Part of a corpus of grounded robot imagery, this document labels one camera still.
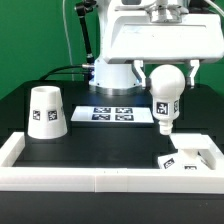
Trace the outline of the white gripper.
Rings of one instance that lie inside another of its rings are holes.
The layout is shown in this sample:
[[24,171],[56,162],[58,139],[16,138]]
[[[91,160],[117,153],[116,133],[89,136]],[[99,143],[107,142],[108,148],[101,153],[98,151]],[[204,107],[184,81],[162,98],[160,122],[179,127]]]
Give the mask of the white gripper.
[[212,63],[224,56],[221,19],[216,14],[187,14],[179,23],[153,23],[144,11],[104,6],[100,28],[103,59],[111,64],[133,61],[132,72],[143,88],[143,61],[186,61],[186,86],[193,88],[200,61]]

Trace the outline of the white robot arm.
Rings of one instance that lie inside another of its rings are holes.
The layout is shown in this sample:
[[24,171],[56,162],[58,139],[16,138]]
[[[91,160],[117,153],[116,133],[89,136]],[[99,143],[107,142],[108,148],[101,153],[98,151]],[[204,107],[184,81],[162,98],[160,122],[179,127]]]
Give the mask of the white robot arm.
[[126,95],[145,89],[146,64],[187,64],[192,81],[202,63],[224,57],[221,18],[192,13],[193,0],[98,0],[100,54],[92,90]]

